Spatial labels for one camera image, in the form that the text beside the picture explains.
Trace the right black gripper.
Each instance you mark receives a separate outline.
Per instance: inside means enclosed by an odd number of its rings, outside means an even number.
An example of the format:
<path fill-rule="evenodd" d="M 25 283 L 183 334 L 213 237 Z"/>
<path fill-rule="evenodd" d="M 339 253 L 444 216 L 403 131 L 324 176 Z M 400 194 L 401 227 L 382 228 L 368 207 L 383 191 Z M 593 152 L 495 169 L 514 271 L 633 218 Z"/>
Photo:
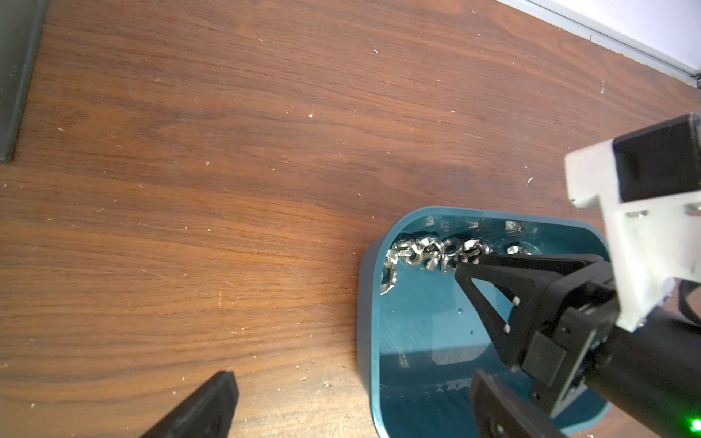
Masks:
<path fill-rule="evenodd" d="M 662 437 L 699 436 L 700 316 L 689 303 L 699 283 L 681 281 L 677 313 L 655 307 L 629 332 L 614 324 L 613 270 L 599 255 L 482 255 L 455 279 L 547 414 L 592 389 Z"/>

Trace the teal plastic storage box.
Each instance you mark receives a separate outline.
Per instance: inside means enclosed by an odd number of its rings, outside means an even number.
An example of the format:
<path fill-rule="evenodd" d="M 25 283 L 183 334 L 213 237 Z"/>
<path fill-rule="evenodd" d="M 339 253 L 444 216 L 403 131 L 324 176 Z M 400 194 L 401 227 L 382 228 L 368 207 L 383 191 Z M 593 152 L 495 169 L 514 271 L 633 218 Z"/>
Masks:
<path fill-rule="evenodd" d="M 604 236 L 584 222 L 538 215 L 432 206 L 413 211 L 373 242 L 361 261 L 357 366 L 381 437 L 474 437 L 470 403 L 477 370 L 519 396 L 532 381 L 500 361 L 453 273 L 398 263 L 383 289 L 385 259 L 405 237 L 478 238 L 502 253 L 521 244 L 534 254 L 606 257 Z"/>

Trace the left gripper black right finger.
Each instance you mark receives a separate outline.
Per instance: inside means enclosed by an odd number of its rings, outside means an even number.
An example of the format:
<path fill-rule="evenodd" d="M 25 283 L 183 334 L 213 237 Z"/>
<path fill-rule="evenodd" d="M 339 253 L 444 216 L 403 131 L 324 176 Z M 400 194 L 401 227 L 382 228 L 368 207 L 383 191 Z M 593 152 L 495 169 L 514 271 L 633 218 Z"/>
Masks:
<path fill-rule="evenodd" d="M 477 370 L 470 388 L 470 401 L 480 437 L 565 438 L 560 429 L 509 385 Z"/>

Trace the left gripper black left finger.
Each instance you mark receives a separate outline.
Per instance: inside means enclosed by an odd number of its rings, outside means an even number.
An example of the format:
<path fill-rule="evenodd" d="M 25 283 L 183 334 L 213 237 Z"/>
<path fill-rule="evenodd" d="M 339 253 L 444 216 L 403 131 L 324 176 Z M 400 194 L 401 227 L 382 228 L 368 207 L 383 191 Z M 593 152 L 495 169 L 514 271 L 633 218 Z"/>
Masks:
<path fill-rule="evenodd" d="M 142 437 L 227 438 L 239 399 L 233 372 L 215 373 Z"/>

